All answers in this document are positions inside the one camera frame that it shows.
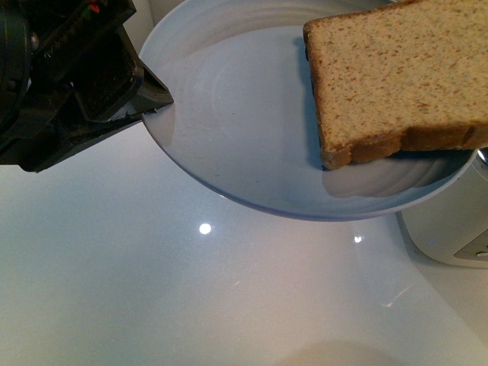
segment glossy surface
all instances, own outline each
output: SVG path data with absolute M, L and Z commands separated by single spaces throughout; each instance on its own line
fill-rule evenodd
M 141 54 L 175 98 L 145 119 L 149 132 L 206 186 L 286 217 L 363 219 L 439 192 L 466 169 L 471 152 L 397 154 L 322 170 L 303 23 L 382 4 L 183 3 Z
M 142 124 L 40 174 L 2 166 L 0 184 L 0 364 L 488 358 L 484 270 L 428 260 L 395 216 L 314 223 L 236 204 Z

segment toast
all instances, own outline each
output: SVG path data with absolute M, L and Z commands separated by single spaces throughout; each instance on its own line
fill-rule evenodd
M 303 38 L 325 168 L 488 146 L 488 0 L 406 0 Z

